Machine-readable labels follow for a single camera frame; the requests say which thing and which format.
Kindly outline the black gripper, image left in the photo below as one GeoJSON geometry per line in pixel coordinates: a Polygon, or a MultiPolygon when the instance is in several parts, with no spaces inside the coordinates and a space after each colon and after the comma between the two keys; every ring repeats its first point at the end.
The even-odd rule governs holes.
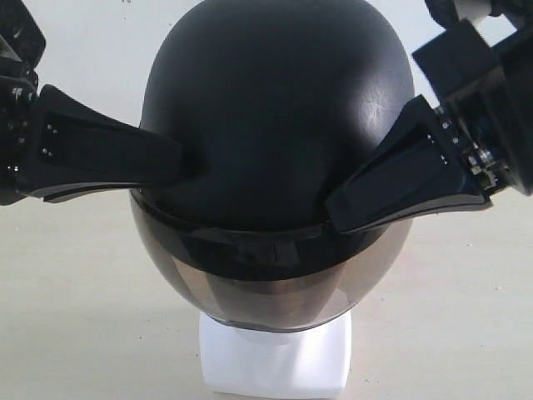
{"type": "Polygon", "coordinates": [[[179,142],[102,115],[52,85],[37,95],[46,45],[24,2],[1,2],[1,204],[175,184],[179,142]]]}

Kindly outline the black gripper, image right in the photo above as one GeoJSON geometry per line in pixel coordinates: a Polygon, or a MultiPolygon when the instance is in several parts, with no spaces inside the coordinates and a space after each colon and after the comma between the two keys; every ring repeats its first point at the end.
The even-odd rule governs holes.
{"type": "MultiPolygon", "coordinates": [[[[477,144],[482,169],[532,194],[532,3],[428,1],[443,33],[413,58],[439,102],[477,144]]],[[[369,161],[326,199],[332,226],[354,233],[492,202],[422,96],[402,109],[369,161]]]]}

